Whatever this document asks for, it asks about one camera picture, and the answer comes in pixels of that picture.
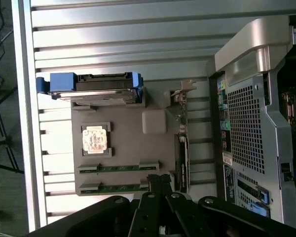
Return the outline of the green RAM stick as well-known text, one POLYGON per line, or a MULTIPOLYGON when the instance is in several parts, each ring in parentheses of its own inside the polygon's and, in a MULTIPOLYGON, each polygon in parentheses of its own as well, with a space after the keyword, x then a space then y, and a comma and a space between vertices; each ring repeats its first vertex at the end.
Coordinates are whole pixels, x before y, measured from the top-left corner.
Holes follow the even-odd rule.
POLYGON ((79 173, 109 173, 109 172, 134 172, 134 171, 155 171, 159 169, 159 163, 139 163, 136 165, 114 165, 102 164, 81 165, 78 167, 79 173))
POLYGON ((97 195, 97 194, 111 194, 111 193, 135 193, 140 191, 147 191, 148 184, 126 184, 126 185, 103 185, 96 184, 95 186, 80 188, 81 195, 97 195))

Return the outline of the black graphics card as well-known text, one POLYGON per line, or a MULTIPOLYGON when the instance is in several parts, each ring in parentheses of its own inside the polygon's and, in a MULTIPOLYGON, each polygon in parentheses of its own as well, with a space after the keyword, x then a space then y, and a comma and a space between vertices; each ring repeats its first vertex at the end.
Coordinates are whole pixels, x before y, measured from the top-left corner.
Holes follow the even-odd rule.
POLYGON ((194 83, 193 80, 183 80, 180 89, 170 92, 170 108, 179 125, 175 135, 179 149, 175 189, 181 193, 187 193, 190 186, 187 94, 196 89, 194 83))

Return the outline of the blue disk bay latch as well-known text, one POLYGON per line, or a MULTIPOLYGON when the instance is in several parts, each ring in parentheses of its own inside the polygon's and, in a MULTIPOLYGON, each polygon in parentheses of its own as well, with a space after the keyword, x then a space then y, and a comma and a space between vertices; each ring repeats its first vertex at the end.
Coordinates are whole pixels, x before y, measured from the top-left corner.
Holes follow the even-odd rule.
POLYGON ((261 186, 256 186, 258 191, 258 199, 266 205, 270 204, 269 191, 261 186))
POLYGON ((263 203, 250 201, 248 202, 248 207, 251 212, 270 218, 270 209, 263 203))

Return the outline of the grey parts rack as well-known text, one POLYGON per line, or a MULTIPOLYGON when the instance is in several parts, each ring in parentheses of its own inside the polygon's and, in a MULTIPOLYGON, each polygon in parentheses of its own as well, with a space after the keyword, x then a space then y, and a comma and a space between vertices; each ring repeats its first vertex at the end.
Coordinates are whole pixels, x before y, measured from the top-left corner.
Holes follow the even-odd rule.
POLYGON ((81 195, 79 190, 96 184, 148 184, 151 174, 169 175, 171 187, 177 191, 176 161, 179 149, 175 135, 179 125, 170 108, 170 92, 145 91, 142 102, 137 104, 99 107, 72 105, 74 184, 77 195, 93 195, 81 195), (83 151, 82 131, 87 126, 101 126, 107 131, 108 148, 103 154, 88 155, 83 151), (81 165, 139 163, 159 163, 159 169, 82 174, 78 171, 81 165))

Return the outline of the CPU chip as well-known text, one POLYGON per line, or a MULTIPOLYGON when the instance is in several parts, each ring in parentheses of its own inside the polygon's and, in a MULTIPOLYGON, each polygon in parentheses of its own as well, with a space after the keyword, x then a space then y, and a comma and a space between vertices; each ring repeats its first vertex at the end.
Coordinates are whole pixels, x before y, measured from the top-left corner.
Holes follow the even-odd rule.
POLYGON ((82 131, 83 151, 86 154, 103 154, 108 148, 107 131, 101 126, 87 126, 82 131))

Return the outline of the grey PC case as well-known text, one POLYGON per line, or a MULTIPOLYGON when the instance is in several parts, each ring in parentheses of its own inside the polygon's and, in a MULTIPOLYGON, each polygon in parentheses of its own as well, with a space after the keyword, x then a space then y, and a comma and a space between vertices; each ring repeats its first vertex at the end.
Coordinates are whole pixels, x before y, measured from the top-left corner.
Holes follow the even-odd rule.
POLYGON ((248 202, 261 202, 261 186, 269 191, 270 219, 296 228, 292 132, 280 112, 280 74, 296 78, 296 15, 248 23, 208 62, 217 195, 249 210, 248 202))

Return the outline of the hard disk with blue carrier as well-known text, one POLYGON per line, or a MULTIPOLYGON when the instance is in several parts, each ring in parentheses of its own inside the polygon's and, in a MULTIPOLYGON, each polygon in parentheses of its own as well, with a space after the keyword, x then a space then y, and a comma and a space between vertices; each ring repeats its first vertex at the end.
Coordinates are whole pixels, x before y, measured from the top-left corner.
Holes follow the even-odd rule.
POLYGON ((51 73, 49 81, 36 78, 37 93, 78 106, 137 104, 143 100, 144 81, 137 72, 119 74, 51 73))

